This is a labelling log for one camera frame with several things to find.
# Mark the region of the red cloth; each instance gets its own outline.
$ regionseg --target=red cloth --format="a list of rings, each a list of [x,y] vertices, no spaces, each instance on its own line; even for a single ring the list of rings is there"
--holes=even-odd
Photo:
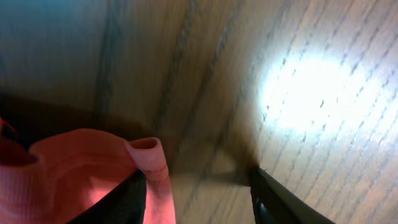
[[[65,223],[137,169],[147,179],[144,223],[175,223],[169,170],[157,138],[131,142],[93,129],[39,141],[29,153],[0,138],[0,223]]]

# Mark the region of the red fabric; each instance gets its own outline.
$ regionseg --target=red fabric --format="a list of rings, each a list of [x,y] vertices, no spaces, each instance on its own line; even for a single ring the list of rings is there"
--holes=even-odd
[[[157,138],[131,142],[78,129],[35,143],[26,153],[0,139],[0,223],[65,223],[137,169],[147,178],[144,223],[175,223],[169,170]]]

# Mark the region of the pink fabric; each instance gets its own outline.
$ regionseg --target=pink fabric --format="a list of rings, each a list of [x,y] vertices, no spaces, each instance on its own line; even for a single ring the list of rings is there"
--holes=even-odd
[[[169,170],[157,138],[131,142],[78,129],[26,153],[0,138],[0,223],[65,223],[137,169],[147,178],[144,223],[175,223]]]

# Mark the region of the red garment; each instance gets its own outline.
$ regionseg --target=red garment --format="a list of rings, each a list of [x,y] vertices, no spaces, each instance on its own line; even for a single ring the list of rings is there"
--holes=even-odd
[[[144,223],[175,223],[169,170],[157,138],[131,142],[93,129],[39,141],[29,153],[0,138],[0,223],[65,223],[137,169],[147,182]]]

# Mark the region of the wooden surface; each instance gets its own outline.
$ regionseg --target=wooden surface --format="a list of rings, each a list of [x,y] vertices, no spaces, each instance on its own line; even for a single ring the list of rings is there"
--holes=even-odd
[[[161,138],[178,223],[253,223],[260,163],[337,223],[398,222],[395,0],[0,2],[1,113]]]

